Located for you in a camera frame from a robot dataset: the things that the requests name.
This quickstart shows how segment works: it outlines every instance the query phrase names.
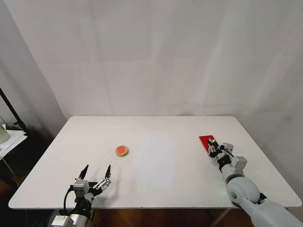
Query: gray robot arm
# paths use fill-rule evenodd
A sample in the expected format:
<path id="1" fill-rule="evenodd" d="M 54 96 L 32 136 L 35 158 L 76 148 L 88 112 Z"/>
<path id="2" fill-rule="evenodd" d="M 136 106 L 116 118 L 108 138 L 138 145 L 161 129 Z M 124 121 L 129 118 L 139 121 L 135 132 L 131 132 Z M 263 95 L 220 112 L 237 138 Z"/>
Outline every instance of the gray robot arm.
<path id="1" fill-rule="evenodd" d="M 219 146 L 214 138 L 209 138 L 208 144 L 210 157 L 220 165 L 229 199 L 251 217 L 255 227 L 303 227 L 286 208 L 266 198 L 256 184 L 244 176 L 247 160 L 232 155 L 233 145 Z"/>
<path id="2" fill-rule="evenodd" d="M 227 184 L 230 200 L 239 205 L 255 227 L 303 227 L 295 216 L 268 198 L 260 200 L 260 191 L 250 179 L 236 177 Z"/>

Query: cable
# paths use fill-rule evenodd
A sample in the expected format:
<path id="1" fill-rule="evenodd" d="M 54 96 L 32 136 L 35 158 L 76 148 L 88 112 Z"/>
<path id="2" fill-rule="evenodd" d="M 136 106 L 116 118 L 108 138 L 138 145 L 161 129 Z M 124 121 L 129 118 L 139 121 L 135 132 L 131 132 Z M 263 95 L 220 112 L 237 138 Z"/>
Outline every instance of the cable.
<path id="1" fill-rule="evenodd" d="M 7 162 L 4 160 L 3 157 L 0 156 L 0 159 L 2 159 L 4 161 L 4 163 L 6 164 L 6 166 L 9 168 L 9 170 L 11 171 L 11 173 L 13 174 L 13 176 L 16 180 L 17 187 L 19 187 L 17 177 L 16 177 L 15 173 L 13 172 L 13 170 L 11 169 L 11 167 L 7 164 Z M 25 211 L 26 226 L 28 227 L 27 212 L 26 212 L 26 210 L 24 210 L 24 211 Z"/>
<path id="2" fill-rule="evenodd" d="M 16 184 L 17 184 L 17 186 L 19 187 L 17 177 L 16 177 L 16 175 L 14 174 L 14 172 L 12 171 L 12 169 L 10 168 L 10 166 L 7 164 L 7 162 L 6 162 L 6 161 L 4 160 L 4 158 L 2 158 L 1 156 L 0 156 L 0 159 L 2 159 L 2 160 L 4 161 L 4 163 L 6 164 L 6 166 L 8 167 L 8 169 L 10 170 L 10 172 L 13 174 L 13 176 L 14 176 L 14 178 L 15 178 L 15 180 L 16 180 Z"/>
<path id="3" fill-rule="evenodd" d="M 228 150 L 224 149 L 224 151 L 226 151 L 227 153 L 229 153 L 230 156 L 234 157 Z"/>
<path id="4" fill-rule="evenodd" d="M 92 218 L 91 218 L 92 221 L 94 220 L 95 212 L 96 212 L 96 209 L 94 209 L 94 211 L 92 212 Z"/>
<path id="5" fill-rule="evenodd" d="M 67 190 L 66 194 L 65 194 L 65 197 L 64 197 L 64 202 L 63 202 L 63 213 L 64 215 L 66 216 L 69 216 L 69 213 L 67 212 L 66 210 L 66 198 L 67 198 L 67 195 L 73 190 L 73 186 L 71 185 L 70 188 Z"/>

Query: table leg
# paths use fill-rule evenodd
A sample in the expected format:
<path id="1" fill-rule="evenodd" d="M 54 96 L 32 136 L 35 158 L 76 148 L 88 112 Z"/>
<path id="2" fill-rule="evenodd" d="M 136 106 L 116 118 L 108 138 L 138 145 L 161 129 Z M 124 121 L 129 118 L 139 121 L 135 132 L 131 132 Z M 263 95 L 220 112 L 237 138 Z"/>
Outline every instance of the table leg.
<path id="1" fill-rule="evenodd" d="M 229 209 L 224 209 L 220 214 L 219 216 L 212 221 L 212 223 L 210 224 L 210 227 L 214 227 L 216 226 L 219 221 L 221 221 L 222 218 L 224 218 L 224 216 L 230 211 L 230 208 Z"/>

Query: black stand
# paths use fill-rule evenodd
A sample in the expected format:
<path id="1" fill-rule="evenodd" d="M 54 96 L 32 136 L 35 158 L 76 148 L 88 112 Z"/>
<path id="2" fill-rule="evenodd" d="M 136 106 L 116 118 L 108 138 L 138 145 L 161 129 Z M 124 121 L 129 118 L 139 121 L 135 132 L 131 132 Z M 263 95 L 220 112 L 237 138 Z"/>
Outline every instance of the black stand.
<path id="1" fill-rule="evenodd" d="M 19 115 L 17 114 L 17 112 L 13 108 L 12 104 L 9 102 L 6 95 L 2 91 L 1 87 L 0 87 L 0 95 L 3 98 L 5 104 L 8 106 L 9 110 L 12 112 L 12 114 L 14 115 L 14 117 L 17 120 L 17 122 L 15 122 L 14 125 L 19 125 L 20 128 L 22 128 L 23 131 L 25 131 L 28 135 L 30 135 L 30 133 L 29 133 L 27 127 L 25 126 L 24 122 L 20 119 Z"/>
<path id="2" fill-rule="evenodd" d="M 20 119 L 19 115 L 17 114 L 17 112 L 15 111 L 12 104 L 9 102 L 9 100 L 7 99 L 6 95 L 4 94 L 1 88 L 0 88 L 0 95 L 3 98 L 4 102 L 6 103 L 6 105 L 8 106 L 9 110 L 12 112 L 12 114 L 17 120 L 17 122 L 15 122 L 14 125 L 19 125 L 19 127 L 22 128 L 22 130 L 26 132 L 27 135 L 30 135 L 24 122 Z M 7 185 L 9 185 L 15 191 L 18 189 L 17 183 L 13 181 L 7 174 L 0 172 L 0 179 L 3 180 Z"/>

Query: black cable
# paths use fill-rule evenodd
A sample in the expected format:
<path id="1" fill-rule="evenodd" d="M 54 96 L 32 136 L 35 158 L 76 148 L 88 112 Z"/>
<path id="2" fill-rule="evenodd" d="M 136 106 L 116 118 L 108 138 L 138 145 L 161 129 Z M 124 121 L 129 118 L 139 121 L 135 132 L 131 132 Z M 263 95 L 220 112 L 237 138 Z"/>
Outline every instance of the black cable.
<path id="1" fill-rule="evenodd" d="M 94 211 L 92 212 L 92 218 L 91 218 L 92 221 L 94 220 L 95 212 L 96 212 L 96 209 L 94 209 Z"/>
<path id="2" fill-rule="evenodd" d="M 19 115 L 17 114 L 17 112 L 15 111 L 12 104 L 9 102 L 8 98 L 6 97 L 6 95 L 4 94 L 4 92 L 2 91 L 1 88 L 0 88 L 0 96 L 2 97 L 3 101 L 5 102 L 5 104 L 7 105 L 7 107 L 9 108 L 9 110 L 12 112 L 12 114 L 14 115 L 14 117 L 17 120 L 17 122 L 14 123 L 14 125 L 19 125 L 20 128 L 22 128 L 23 131 L 25 131 L 28 135 L 30 135 L 30 133 L 29 133 L 28 129 L 26 128 L 24 122 L 20 119 Z"/>
<path id="3" fill-rule="evenodd" d="M 228 150 L 225 150 L 230 156 L 234 157 Z"/>
<path id="4" fill-rule="evenodd" d="M 71 187 L 67 190 L 67 193 L 65 194 L 65 197 L 64 197 L 64 202 L 63 202 L 63 214 L 64 215 L 67 215 L 69 216 L 69 213 L 67 212 L 66 210 L 66 198 L 67 198 L 67 195 L 73 190 L 73 187 L 71 185 Z"/>

